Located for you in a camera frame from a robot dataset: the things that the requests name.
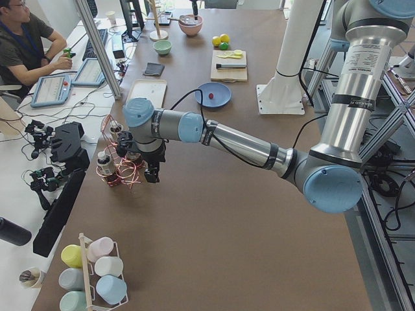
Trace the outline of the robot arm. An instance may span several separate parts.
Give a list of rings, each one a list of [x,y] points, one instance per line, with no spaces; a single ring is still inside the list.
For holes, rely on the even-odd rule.
[[[321,211],[341,213],[351,209],[362,195],[359,146],[392,49],[407,37],[413,18],[413,1],[336,4],[329,45],[335,49],[345,46],[346,59],[320,142],[307,153],[205,120],[202,113],[155,108],[145,98],[128,100],[123,115],[133,147],[147,162],[147,181],[159,180],[166,140],[201,143],[254,167],[274,171]]]

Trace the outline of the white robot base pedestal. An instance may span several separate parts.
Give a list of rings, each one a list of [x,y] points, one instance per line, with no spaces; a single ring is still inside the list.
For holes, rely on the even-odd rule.
[[[262,115],[303,115],[304,90],[300,84],[303,61],[314,29],[319,26],[323,0],[293,2],[274,77],[257,86],[257,104]]]

